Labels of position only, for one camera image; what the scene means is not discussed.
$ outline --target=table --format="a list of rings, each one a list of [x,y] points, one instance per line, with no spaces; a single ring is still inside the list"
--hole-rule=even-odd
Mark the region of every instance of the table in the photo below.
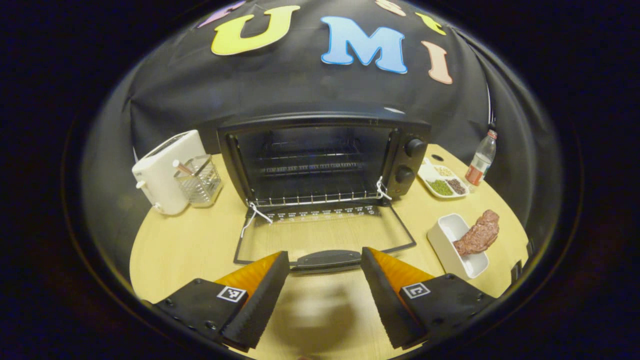
[[[434,160],[432,154],[443,161]],[[426,156],[460,178],[467,171],[464,163],[436,144],[429,144]],[[132,286],[141,299],[156,303],[196,277],[215,281],[241,267],[233,264],[233,258],[247,208],[222,157],[214,155],[213,160],[223,182],[215,205],[188,207],[175,216],[151,209],[140,226],[129,266]],[[513,266],[518,261],[524,266],[527,261],[527,235],[522,225],[486,182],[462,199],[442,200],[416,179],[393,207],[417,242],[394,255],[431,275],[443,275],[444,270],[426,234],[438,218],[450,213],[460,214],[469,225],[486,209],[500,215],[500,233],[486,251],[490,265],[469,281],[476,288],[500,296],[511,284]],[[260,343],[246,355],[254,359],[307,356],[364,360],[386,359],[409,350],[391,347],[364,273],[358,269],[288,276]]]

